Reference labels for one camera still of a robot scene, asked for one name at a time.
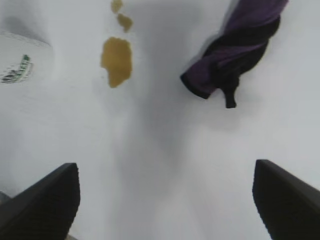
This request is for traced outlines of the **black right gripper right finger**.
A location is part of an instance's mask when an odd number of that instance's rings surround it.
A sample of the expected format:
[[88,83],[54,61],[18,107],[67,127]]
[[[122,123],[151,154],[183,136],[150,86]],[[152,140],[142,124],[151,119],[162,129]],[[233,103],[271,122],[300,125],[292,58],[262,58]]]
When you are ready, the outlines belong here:
[[267,159],[255,162],[252,196],[273,240],[320,238],[320,191]]

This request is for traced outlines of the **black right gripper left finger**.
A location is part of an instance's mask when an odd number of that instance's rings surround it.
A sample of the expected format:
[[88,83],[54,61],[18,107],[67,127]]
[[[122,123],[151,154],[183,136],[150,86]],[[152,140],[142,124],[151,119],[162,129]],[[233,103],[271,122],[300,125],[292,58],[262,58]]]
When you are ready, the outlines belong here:
[[0,205],[0,238],[64,240],[80,201],[78,166],[65,163]]

